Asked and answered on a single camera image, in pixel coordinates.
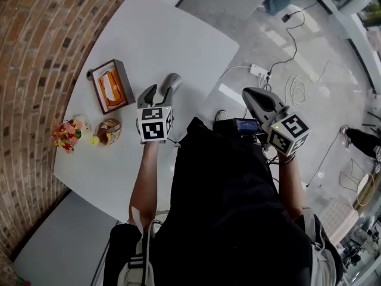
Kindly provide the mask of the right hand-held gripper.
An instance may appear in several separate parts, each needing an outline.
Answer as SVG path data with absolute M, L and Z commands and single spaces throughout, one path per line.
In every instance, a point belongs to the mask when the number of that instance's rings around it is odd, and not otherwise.
M 310 128 L 299 114 L 289 113 L 289 106 L 274 92 L 246 87 L 242 98 L 251 116 L 267 133 L 267 143 L 278 152 L 291 156 L 304 145 Z

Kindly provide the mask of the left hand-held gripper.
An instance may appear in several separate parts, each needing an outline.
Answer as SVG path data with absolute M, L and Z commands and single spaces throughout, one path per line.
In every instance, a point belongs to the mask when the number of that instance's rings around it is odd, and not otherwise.
M 165 142 L 173 127 L 173 88 L 167 88 L 164 98 L 154 105 L 157 84 L 145 89 L 138 98 L 137 127 L 141 143 Z

